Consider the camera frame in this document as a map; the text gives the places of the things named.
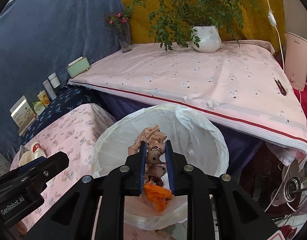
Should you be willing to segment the small green white box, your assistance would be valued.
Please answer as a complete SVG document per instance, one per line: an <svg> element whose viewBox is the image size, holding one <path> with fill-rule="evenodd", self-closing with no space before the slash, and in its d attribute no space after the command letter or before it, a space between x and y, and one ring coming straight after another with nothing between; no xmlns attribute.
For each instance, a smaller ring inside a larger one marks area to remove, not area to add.
<svg viewBox="0 0 307 240"><path fill-rule="evenodd" d="M33 102L34 112L39 116L45 110L45 106L40 101Z"/></svg>

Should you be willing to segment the dark red scrunchie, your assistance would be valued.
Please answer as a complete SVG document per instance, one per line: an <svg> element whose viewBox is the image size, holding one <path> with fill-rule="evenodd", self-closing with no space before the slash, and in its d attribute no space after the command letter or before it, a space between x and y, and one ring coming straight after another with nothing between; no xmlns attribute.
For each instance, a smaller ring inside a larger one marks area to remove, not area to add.
<svg viewBox="0 0 307 240"><path fill-rule="evenodd" d="M154 185L160 186L160 187L164 186L164 182L162 181L160 177L145 175L144 184L146 185L149 182L153 183Z"/></svg>

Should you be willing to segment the navy floral cloth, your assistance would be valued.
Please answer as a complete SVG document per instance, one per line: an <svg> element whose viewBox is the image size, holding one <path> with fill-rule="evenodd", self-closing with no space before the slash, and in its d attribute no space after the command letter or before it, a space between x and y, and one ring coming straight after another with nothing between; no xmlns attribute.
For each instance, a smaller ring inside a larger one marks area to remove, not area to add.
<svg viewBox="0 0 307 240"><path fill-rule="evenodd" d="M76 107L88 103L95 103L104 110L109 110L97 90L80 86L65 86L57 98L51 102L51 104L37 117L37 119L21 136L20 144L25 145L29 140L54 121L69 113Z"/></svg>

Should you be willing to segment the grey foil wrapper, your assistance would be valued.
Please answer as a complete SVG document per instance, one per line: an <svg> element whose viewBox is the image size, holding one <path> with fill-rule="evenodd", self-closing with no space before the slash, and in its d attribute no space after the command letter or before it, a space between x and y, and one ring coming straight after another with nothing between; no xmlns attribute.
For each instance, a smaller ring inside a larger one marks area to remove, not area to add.
<svg viewBox="0 0 307 240"><path fill-rule="evenodd" d="M29 150L23 145L21 145L19 149L19 159L23 158L24 160L26 160L30 156L31 154L29 153Z"/></svg>

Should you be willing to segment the white card box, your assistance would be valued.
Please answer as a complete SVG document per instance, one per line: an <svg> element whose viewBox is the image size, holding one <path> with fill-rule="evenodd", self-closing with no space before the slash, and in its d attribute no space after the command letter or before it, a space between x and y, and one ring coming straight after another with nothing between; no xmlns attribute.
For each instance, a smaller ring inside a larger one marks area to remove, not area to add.
<svg viewBox="0 0 307 240"><path fill-rule="evenodd" d="M11 118L18 126L18 134L21 136L35 121L35 112L30 107L26 97L23 95L10 109Z"/></svg>

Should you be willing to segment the pink white appliance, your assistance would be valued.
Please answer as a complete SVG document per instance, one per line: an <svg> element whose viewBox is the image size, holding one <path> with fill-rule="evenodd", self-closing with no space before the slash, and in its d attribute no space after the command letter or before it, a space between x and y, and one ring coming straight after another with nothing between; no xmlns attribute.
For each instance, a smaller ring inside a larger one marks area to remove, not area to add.
<svg viewBox="0 0 307 240"><path fill-rule="evenodd" d="M286 39L284 72L292 87L303 91L307 80L307 40L290 32L284 36Z"/></svg>

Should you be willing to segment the white cosmetic tube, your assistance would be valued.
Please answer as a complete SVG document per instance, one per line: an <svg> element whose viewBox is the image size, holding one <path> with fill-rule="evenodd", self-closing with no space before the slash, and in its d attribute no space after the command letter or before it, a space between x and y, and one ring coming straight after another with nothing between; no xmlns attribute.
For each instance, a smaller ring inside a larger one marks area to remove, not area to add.
<svg viewBox="0 0 307 240"><path fill-rule="evenodd" d="M51 83L49 82L49 80L45 80L43 82L43 86L45 87L45 90L48 93L49 98L51 99L51 101L55 100L57 95L54 92L53 87L52 87Z"/></svg>

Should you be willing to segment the green plant white pot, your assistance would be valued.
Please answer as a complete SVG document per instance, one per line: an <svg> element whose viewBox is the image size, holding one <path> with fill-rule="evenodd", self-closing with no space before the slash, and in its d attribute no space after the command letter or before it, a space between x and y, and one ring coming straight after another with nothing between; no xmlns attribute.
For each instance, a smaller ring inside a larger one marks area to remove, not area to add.
<svg viewBox="0 0 307 240"><path fill-rule="evenodd" d="M157 9L147 16L149 34L165 50L173 50L176 44L213 53L221 46L220 29L235 41L239 39L246 3L259 10L256 0L158 0Z"/></svg>

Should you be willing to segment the mint green tissue box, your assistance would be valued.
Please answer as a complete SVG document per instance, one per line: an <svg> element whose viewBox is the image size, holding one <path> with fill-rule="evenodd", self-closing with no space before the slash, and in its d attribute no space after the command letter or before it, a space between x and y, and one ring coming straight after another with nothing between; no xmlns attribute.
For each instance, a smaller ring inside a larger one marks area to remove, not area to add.
<svg viewBox="0 0 307 240"><path fill-rule="evenodd" d="M70 64L68 64L66 70L71 78L78 76L79 74L89 70L90 64L86 57L79 57Z"/></svg>

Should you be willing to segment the orange plastic snack bag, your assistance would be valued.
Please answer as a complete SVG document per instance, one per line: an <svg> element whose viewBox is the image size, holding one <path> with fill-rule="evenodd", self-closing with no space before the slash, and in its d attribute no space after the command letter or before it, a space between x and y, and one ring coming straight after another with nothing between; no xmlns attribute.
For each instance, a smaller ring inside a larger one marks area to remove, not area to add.
<svg viewBox="0 0 307 240"><path fill-rule="evenodd" d="M143 190L147 200L154 204L158 212L164 211L173 198L170 190L154 185L152 182L147 183Z"/></svg>

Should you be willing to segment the mustard yellow backdrop cloth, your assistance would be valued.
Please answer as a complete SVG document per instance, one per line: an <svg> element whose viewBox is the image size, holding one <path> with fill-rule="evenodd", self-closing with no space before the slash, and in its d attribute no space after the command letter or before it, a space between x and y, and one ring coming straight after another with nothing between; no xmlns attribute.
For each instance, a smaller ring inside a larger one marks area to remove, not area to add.
<svg viewBox="0 0 307 240"><path fill-rule="evenodd" d="M224 41L263 40L280 51L285 43L283 0L122 0L133 7L132 43L184 45L202 26L218 28Z"/></svg>

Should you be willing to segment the glass vase pink flowers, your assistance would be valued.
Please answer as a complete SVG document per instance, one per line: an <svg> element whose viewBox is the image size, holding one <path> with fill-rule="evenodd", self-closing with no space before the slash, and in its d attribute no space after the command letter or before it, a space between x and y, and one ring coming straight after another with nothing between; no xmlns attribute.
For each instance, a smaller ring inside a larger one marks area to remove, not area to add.
<svg viewBox="0 0 307 240"><path fill-rule="evenodd" d="M117 12L116 14L107 14L105 17L106 23L115 30L118 36L122 53L127 53L132 50L128 25L130 18L131 14L126 11Z"/></svg>

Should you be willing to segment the white lined trash bin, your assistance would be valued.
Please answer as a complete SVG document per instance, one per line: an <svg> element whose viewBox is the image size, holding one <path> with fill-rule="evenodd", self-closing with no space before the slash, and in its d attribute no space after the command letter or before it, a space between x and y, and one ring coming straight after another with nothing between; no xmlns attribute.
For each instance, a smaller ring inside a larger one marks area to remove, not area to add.
<svg viewBox="0 0 307 240"><path fill-rule="evenodd" d="M167 135L174 152L205 174L219 177L228 168L229 153L222 133L199 111L164 104L133 112L109 127L94 145L92 176L98 178L123 165L127 149L147 127L158 125ZM166 209L158 212L145 195L125 198L127 224L144 230L158 230L187 218L187 198L173 197Z"/></svg>

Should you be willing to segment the small orange print box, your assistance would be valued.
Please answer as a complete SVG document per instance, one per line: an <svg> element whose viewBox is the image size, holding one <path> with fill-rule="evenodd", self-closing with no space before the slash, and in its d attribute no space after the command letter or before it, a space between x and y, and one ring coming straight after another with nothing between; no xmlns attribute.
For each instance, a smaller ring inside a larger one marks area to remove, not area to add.
<svg viewBox="0 0 307 240"><path fill-rule="evenodd" d="M51 101L48 97L48 94L45 90L41 91L38 95L37 95L38 99L40 100L40 102L43 104L43 106L45 108L47 108L50 104Z"/></svg>

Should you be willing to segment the white cosmetic jar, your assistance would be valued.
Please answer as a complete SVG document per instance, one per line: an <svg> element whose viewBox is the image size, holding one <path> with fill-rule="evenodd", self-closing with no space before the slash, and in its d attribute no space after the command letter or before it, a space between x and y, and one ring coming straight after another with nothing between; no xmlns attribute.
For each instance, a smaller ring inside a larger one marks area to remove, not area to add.
<svg viewBox="0 0 307 240"><path fill-rule="evenodd" d="M50 84L52 85L53 88L60 87L60 85L61 85L56 73L49 75L48 80L49 80L49 82L50 82Z"/></svg>

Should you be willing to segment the blue grey backdrop cloth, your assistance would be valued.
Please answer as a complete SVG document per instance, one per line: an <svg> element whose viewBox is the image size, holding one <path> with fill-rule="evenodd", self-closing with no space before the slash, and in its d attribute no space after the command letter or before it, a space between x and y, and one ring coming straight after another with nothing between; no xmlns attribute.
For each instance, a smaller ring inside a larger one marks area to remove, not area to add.
<svg viewBox="0 0 307 240"><path fill-rule="evenodd" d="M37 98L43 82L79 57L94 63L120 49L105 23L121 0L14 0L0 14L0 153L12 160L19 150L18 127L11 107L21 98Z"/></svg>

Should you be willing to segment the black clip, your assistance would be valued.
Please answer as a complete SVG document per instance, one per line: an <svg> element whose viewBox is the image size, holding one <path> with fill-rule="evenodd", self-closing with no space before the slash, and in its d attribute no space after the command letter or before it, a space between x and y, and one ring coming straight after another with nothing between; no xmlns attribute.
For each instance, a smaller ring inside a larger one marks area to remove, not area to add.
<svg viewBox="0 0 307 240"><path fill-rule="evenodd" d="M274 79L274 81L275 81L275 83L276 83L276 85L277 85L277 87L278 87L280 93L281 93L283 96L286 96L286 95L287 95L287 92L286 92L285 88L283 87L283 85L281 84L281 82L280 82L279 80L276 80L276 79Z"/></svg>

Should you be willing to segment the pale pink dotted cloth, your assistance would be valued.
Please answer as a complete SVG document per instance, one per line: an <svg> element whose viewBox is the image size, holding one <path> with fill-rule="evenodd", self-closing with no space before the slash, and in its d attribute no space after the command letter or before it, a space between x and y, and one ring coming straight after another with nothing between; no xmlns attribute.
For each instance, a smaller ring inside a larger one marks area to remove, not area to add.
<svg viewBox="0 0 307 240"><path fill-rule="evenodd" d="M307 152L300 103L272 54L254 44L223 43L214 53L136 44L97 61L69 83L148 105L177 103L222 126Z"/></svg>

